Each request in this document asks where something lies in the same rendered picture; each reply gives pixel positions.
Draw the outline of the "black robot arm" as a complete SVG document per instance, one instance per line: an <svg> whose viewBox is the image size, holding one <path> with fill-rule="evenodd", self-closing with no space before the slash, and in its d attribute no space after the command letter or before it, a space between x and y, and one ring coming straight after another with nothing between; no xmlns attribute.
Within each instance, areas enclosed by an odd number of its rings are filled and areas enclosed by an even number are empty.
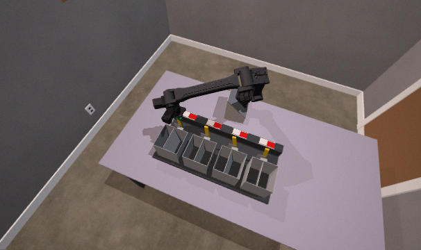
<svg viewBox="0 0 421 250"><path fill-rule="evenodd" d="M242 86L239 84L239 75ZM238 89L236 99L246 108L250 101L263 100L262 90L264 85L269 83L267 67L249 69L248 66L245 66L234 69L234 75L227 78L191 87L167 89L163 92L164 96L152 99L152 101L155 109L166 108L161 119L166 124L171 124L174 115L179 116L181 112L178 104L188 99L223 90Z"/></svg>

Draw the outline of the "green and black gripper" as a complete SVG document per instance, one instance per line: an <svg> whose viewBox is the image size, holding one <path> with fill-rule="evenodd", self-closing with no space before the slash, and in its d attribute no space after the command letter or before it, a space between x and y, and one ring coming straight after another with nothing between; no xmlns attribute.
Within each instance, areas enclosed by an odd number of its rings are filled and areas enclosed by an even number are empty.
<svg viewBox="0 0 421 250"><path fill-rule="evenodd" d="M183 116L183 113L186 111L186 109L184 107L181 107L179 104L178 104L178 106L179 106L181 112L180 112L179 116L174 115L173 118L176 119L176 120L178 119L179 121L181 121L182 116Z"/></svg>

